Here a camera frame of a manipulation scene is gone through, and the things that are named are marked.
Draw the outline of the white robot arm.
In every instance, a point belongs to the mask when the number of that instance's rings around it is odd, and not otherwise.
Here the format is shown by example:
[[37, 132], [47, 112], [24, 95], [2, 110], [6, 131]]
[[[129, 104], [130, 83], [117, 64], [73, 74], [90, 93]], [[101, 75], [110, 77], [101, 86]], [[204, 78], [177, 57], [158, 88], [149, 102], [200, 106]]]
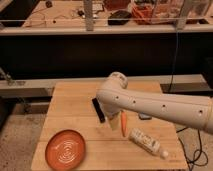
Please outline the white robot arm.
[[112, 72], [97, 89], [96, 98], [108, 118], [125, 109], [213, 135], [213, 98], [134, 91], [127, 85], [124, 74]]

